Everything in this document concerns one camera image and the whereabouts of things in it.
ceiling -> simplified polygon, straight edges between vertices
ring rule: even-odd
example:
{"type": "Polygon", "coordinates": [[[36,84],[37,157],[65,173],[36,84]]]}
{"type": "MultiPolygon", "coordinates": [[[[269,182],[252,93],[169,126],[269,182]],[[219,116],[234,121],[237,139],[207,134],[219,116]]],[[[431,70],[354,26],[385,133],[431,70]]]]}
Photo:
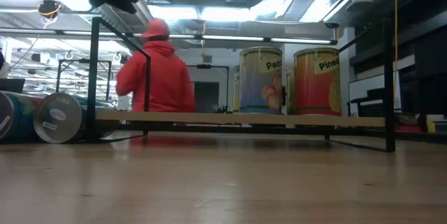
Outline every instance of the ceiling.
{"type": "MultiPolygon", "coordinates": [[[[25,29],[57,29],[69,31],[90,31],[91,18],[102,16],[113,24],[115,28],[122,31],[134,33],[144,32],[147,21],[160,15],[166,19],[171,26],[172,33],[202,33],[220,36],[258,36],[275,38],[313,38],[333,39],[334,31],[327,28],[321,21],[323,18],[340,6],[343,0],[264,0],[254,3],[250,9],[233,13],[232,10],[219,10],[218,13],[208,15],[206,22],[200,21],[205,16],[207,3],[225,0],[140,0],[135,6],[137,14],[131,15],[107,5],[94,10],[93,13],[79,13],[76,7],[88,6],[85,0],[55,0],[63,4],[56,20],[48,22],[47,19],[36,12],[43,0],[0,0],[0,28],[25,28],[25,29]],[[171,12],[156,12],[153,7],[162,9],[169,7],[186,8],[193,11],[198,20],[184,19],[185,10],[171,12]]],[[[365,13],[346,13],[347,1],[342,3],[343,7],[334,18],[326,22],[338,22],[342,26],[349,26],[349,20],[359,22],[358,17],[364,18],[365,13]]],[[[11,66],[12,76],[27,78],[27,91],[31,93],[51,93],[54,91],[55,78],[57,76],[57,60],[66,58],[67,52],[73,55],[73,59],[84,59],[89,57],[89,40],[85,38],[42,38],[30,37],[21,34],[1,34],[3,36],[3,47],[8,43],[8,49],[12,51],[11,66]],[[28,54],[27,50],[34,44],[28,54]],[[32,54],[41,54],[41,62],[31,60],[32,54]]],[[[240,49],[259,46],[260,43],[236,40],[172,40],[177,48],[178,55],[188,64],[201,62],[200,54],[205,48],[207,54],[213,55],[213,64],[231,65],[229,59],[237,59],[240,49]]],[[[264,46],[278,47],[280,44],[262,43],[264,46]]],[[[119,40],[101,41],[99,45],[99,56],[102,60],[112,61],[113,73],[120,68],[119,55],[132,53],[123,42],[119,40]]],[[[63,80],[61,90],[85,96],[87,77],[83,74],[82,64],[73,63],[65,69],[61,75],[63,80]]],[[[98,90],[101,98],[105,98],[104,79],[107,77],[105,66],[98,67],[98,80],[102,84],[98,90]]],[[[111,89],[113,99],[116,99],[115,89],[111,89]]]]}

hood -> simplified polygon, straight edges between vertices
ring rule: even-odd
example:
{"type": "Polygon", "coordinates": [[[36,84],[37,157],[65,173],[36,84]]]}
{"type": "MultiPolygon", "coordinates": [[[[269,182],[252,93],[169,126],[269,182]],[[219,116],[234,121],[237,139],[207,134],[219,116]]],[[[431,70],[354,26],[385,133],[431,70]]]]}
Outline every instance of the hood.
{"type": "Polygon", "coordinates": [[[169,57],[175,52],[174,46],[166,41],[147,42],[145,44],[145,50],[156,51],[165,57],[169,57]]]}

wooden floor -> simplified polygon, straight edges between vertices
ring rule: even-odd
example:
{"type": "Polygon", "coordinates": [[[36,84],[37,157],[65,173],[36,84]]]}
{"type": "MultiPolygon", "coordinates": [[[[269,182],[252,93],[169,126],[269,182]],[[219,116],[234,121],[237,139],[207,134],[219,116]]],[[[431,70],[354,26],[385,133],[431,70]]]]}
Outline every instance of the wooden floor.
{"type": "Polygon", "coordinates": [[[301,138],[3,144],[0,223],[447,223],[447,146],[301,138]]]}

tin can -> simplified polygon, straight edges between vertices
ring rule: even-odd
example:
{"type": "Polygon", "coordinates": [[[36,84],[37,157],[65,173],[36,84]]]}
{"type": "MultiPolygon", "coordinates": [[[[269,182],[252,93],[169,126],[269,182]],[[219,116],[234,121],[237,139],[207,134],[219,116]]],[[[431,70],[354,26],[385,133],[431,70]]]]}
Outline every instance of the tin can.
{"type": "Polygon", "coordinates": [[[338,50],[303,50],[294,59],[296,114],[341,115],[338,50]]]}
{"type": "MultiPolygon", "coordinates": [[[[96,102],[97,110],[111,110],[111,105],[96,102]]],[[[86,133],[87,99],[64,93],[55,93],[44,98],[34,115],[34,129],[37,135],[49,143],[65,143],[79,140],[86,133]]],[[[113,129],[119,122],[110,124],[113,129]]],[[[106,137],[113,130],[99,133],[98,137],[106,137]]]]}
{"type": "Polygon", "coordinates": [[[235,66],[235,89],[234,89],[234,99],[233,99],[233,112],[239,112],[239,88],[240,88],[240,66],[235,66]]]}
{"type": "Polygon", "coordinates": [[[287,90],[287,115],[294,115],[295,111],[295,67],[286,70],[286,90],[287,90]]]}
{"type": "Polygon", "coordinates": [[[0,142],[36,138],[33,116],[41,97],[0,91],[0,142]]]}
{"type": "Polygon", "coordinates": [[[252,47],[240,53],[241,113],[281,114],[282,51],[252,47]]]}

orange can label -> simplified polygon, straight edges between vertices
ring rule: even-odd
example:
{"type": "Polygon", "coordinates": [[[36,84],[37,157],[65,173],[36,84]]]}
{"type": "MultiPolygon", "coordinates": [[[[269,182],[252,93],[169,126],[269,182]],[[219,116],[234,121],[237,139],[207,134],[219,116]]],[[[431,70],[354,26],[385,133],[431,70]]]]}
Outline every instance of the orange can label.
{"type": "Polygon", "coordinates": [[[296,114],[341,114],[339,55],[336,49],[295,53],[296,114]]]}

